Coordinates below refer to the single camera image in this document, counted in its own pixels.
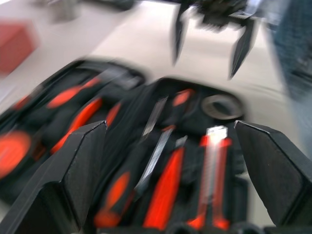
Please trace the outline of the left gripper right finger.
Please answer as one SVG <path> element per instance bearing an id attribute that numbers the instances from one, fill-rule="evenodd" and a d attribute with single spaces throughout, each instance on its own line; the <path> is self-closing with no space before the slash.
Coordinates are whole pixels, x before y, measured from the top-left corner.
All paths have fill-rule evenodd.
<path id="1" fill-rule="evenodd" d="M 272 222 L 312 225 L 312 160 L 282 132 L 237 120 L 247 171 Z"/>

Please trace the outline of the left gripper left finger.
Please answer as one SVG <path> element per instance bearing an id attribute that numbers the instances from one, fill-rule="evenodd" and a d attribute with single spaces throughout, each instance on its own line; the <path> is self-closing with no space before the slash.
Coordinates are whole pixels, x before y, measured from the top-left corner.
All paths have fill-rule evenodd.
<path id="1" fill-rule="evenodd" d="M 83 234 L 99 181 L 105 121 L 80 127 L 35 172 L 4 218 L 4 234 Z"/>

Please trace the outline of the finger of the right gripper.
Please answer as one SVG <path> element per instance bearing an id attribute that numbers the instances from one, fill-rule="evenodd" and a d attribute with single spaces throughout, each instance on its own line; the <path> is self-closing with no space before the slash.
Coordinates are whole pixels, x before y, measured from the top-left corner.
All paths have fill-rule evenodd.
<path id="1" fill-rule="evenodd" d="M 255 20 L 251 17 L 243 19 L 230 16 L 230 22 L 238 24 L 243 29 L 243 33 L 237 40 L 232 55 L 231 70 L 229 75 L 229 79 L 232 79 L 252 47 Z"/>
<path id="2" fill-rule="evenodd" d="M 182 14 L 189 8 L 189 0 L 181 0 L 176 14 L 174 26 L 174 64 L 176 64 L 181 51 L 181 38 L 184 29 Z"/>

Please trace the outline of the orange black utility knife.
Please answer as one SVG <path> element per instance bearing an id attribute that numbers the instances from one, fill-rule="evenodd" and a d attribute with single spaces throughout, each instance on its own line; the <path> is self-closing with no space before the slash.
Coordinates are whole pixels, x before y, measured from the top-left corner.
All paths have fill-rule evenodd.
<path id="1" fill-rule="evenodd" d="M 214 126 L 206 130 L 202 139 L 205 147 L 202 177 L 196 217 L 188 225 L 200 230 L 205 226 L 207 214 L 211 214 L 212 226 L 226 230 L 229 221 L 224 217 L 222 202 L 225 183 L 225 171 L 228 147 L 228 128 Z"/>

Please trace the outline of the black plastic tool case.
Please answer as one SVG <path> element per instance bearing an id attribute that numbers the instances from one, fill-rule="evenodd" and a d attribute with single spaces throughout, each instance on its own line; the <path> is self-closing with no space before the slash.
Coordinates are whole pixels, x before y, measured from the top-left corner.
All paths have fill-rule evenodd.
<path id="1" fill-rule="evenodd" d="M 47 104 L 61 92 L 77 85 L 84 85 L 93 78 L 98 78 L 100 82 L 81 90 L 57 108 L 47 108 Z M 141 197 L 131 201 L 116 226 L 97 228 L 94 225 L 94 216 L 101 208 L 101 200 L 106 197 L 114 175 L 140 141 L 155 104 L 159 99 L 169 96 L 157 123 L 147 135 L 151 143 L 141 163 L 143 169 L 156 147 L 162 130 L 166 128 L 165 119 L 170 114 L 171 101 L 177 92 L 185 89 L 195 91 L 190 99 L 189 109 L 172 131 L 153 170 L 147 189 Z M 244 118 L 245 109 L 242 117 L 232 120 L 219 120 L 206 115 L 201 109 L 202 100 L 219 94 L 234 96 L 223 90 L 176 78 L 161 78 L 147 84 L 144 73 L 116 61 L 94 59 L 73 61 L 0 115 L 0 135 L 23 131 L 31 137 L 31 147 L 25 157 L 11 173 L 0 179 L 0 200 L 9 203 L 11 209 L 38 168 L 53 155 L 50 152 L 52 147 L 65 135 L 79 110 L 93 99 L 103 98 L 103 106 L 86 124 L 105 121 L 107 129 L 99 181 L 82 227 L 83 234 L 228 234 L 230 227 L 244 222 L 247 218 L 248 186 L 247 182 L 239 177 L 244 170 L 244 161 L 234 131 L 234 122 Z M 108 126 L 104 118 L 120 101 L 121 108 L 113 123 Z M 223 230 L 212 226 L 211 214 L 207 214 L 205 226 L 196 230 L 188 225 L 188 221 L 196 217 L 198 210 L 205 155 L 202 139 L 208 128 L 221 125 L 228 128 L 228 138 L 231 140 L 227 151 L 222 202 L 223 214 L 229 221 L 229 228 Z M 184 145 L 179 189 L 167 226 L 164 230 L 144 228 L 143 222 L 156 184 L 176 147 L 176 141 L 184 136 L 188 138 Z"/>

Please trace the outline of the black mesh office chair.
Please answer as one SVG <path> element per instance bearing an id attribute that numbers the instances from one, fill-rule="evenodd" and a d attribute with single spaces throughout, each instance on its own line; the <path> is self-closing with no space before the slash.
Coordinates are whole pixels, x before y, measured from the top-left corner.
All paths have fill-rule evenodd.
<path id="1" fill-rule="evenodd" d="M 276 47 L 298 131 L 312 139 L 312 0 L 270 0 Z"/>

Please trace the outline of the orange black tape measure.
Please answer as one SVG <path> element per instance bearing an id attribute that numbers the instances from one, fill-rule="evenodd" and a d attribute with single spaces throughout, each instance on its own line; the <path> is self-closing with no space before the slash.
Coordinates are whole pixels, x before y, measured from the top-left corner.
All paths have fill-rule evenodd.
<path id="1" fill-rule="evenodd" d="M 0 135 L 0 179 L 11 173 L 31 147 L 31 137 L 23 131 Z"/>

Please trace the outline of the large black orange screwdriver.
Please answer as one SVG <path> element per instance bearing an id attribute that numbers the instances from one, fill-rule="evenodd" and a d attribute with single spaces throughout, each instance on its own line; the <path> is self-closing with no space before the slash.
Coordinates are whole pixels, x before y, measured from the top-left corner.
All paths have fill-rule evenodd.
<path id="1" fill-rule="evenodd" d="M 97 228 L 116 226 L 131 201 L 143 195 L 160 155 L 175 128 L 174 125 L 170 125 L 162 130 L 162 134 L 144 169 L 141 163 L 144 161 L 151 139 L 144 135 L 133 147 L 121 168 L 114 175 L 106 197 L 101 200 L 101 208 L 94 216 L 94 225 Z"/>

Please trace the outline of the black electrical tape roll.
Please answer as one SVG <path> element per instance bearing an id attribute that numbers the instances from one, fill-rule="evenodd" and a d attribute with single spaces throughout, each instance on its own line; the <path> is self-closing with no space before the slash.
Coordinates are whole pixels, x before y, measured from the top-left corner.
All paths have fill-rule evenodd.
<path id="1" fill-rule="evenodd" d="M 244 115 L 244 108 L 240 100 L 230 95 L 212 95 L 201 102 L 202 111 L 219 120 L 232 120 Z"/>

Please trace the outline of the slim black orange screwdriver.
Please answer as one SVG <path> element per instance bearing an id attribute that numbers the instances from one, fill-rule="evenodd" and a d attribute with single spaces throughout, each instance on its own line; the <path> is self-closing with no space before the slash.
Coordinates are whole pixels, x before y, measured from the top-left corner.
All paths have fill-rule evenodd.
<path id="1" fill-rule="evenodd" d="M 189 102 L 194 93 L 195 91 L 192 89 L 185 89 L 175 94 L 173 100 L 170 103 L 170 114 L 165 119 L 165 129 L 168 129 L 169 127 L 176 127 L 176 125 L 182 119 L 183 115 L 189 109 Z M 142 138 L 147 137 L 147 135 L 153 130 L 155 124 L 157 123 L 157 120 L 159 119 L 165 107 L 168 97 L 169 96 L 159 99 L 158 102 L 155 104 L 143 130 Z"/>

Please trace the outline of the red brick block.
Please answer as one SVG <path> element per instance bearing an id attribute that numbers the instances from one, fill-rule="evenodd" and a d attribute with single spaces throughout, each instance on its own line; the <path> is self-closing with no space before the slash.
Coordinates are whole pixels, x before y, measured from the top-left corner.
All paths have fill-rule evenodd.
<path id="1" fill-rule="evenodd" d="M 0 75 L 8 75 L 39 46 L 30 20 L 0 18 Z"/>

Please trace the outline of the orange handled pliers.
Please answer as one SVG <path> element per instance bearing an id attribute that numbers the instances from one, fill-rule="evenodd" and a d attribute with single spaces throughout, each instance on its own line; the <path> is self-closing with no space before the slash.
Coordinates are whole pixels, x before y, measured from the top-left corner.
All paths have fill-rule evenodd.
<path id="1" fill-rule="evenodd" d="M 92 116 L 95 115 L 96 112 L 103 106 L 104 100 L 101 97 L 95 98 L 89 103 L 87 103 L 81 110 L 79 110 L 78 114 L 74 117 L 69 125 L 68 130 L 65 132 L 65 135 L 52 147 L 51 154 L 57 152 L 65 143 L 68 136 L 80 128 L 87 124 L 87 122 L 91 119 Z M 108 112 L 107 116 L 104 118 L 107 121 L 107 125 L 110 126 L 115 117 L 117 116 L 118 111 L 121 108 L 121 101 L 114 105 Z"/>

